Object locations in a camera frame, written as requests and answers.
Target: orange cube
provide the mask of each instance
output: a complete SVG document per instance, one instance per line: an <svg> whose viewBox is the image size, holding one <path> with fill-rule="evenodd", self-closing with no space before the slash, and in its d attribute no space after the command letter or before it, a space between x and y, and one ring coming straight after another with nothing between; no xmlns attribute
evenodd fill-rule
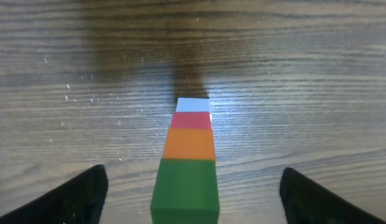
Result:
<svg viewBox="0 0 386 224"><path fill-rule="evenodd" d="M212 130L170 128L162 158L215 161Z"/></svg>

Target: stack of blocks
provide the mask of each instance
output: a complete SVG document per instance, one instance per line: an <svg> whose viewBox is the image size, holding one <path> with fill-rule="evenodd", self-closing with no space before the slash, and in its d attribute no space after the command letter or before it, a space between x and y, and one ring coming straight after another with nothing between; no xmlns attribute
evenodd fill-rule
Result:
<svg viewBox="0 0 386 224"><path fill-rule="evenodd" d="M219 197L209 99L178 99L150 210L153 224L218 222Z"/></svg>

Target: wooden surface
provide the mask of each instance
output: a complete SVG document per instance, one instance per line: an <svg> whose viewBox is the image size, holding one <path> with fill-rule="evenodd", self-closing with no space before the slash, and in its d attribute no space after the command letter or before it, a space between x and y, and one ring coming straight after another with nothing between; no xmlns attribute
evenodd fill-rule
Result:
<svg viewBox="0 0 386 224"><path fill-rule="evenodd" d="M181 95L219 223L285 223L286 166L386 220L386 0L0 0L0 215L104 164L101 223L150 223Z"/></svg>

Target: green cube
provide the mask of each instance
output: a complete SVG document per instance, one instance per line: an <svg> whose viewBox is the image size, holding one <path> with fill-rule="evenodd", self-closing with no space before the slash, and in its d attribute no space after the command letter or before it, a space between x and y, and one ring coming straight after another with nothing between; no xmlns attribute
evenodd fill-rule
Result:
<svg viewBox="0 0 386 224"><path fill-rule="evenodd" d="M151 201L153 224L216 224L215 161L162 159Z"/></svg>

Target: pink block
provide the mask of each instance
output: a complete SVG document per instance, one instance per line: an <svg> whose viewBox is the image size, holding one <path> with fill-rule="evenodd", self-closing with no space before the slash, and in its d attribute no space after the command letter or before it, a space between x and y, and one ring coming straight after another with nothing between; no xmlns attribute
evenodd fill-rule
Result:
<svg viewBox="0 0 386 224"><path fill-rule="evenodd" d="M209 112L175 112L172 128L212 129Z"/></svg>

